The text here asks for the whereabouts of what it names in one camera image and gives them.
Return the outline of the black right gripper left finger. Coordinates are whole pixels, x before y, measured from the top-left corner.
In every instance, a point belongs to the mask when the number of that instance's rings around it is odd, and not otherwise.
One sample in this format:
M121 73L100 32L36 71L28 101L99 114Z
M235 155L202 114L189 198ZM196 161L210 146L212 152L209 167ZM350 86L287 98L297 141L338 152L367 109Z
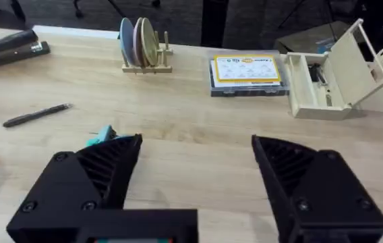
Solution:
M55 153L6 231L14 242L77 242L87 225L123 209L141 134Z

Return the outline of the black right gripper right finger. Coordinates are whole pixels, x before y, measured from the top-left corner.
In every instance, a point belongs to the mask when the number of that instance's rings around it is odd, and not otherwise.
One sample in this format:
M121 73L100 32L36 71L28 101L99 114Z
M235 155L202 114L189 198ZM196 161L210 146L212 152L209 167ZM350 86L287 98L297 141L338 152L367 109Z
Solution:
M253 135L281 243L379 242L383 213L342 155Z

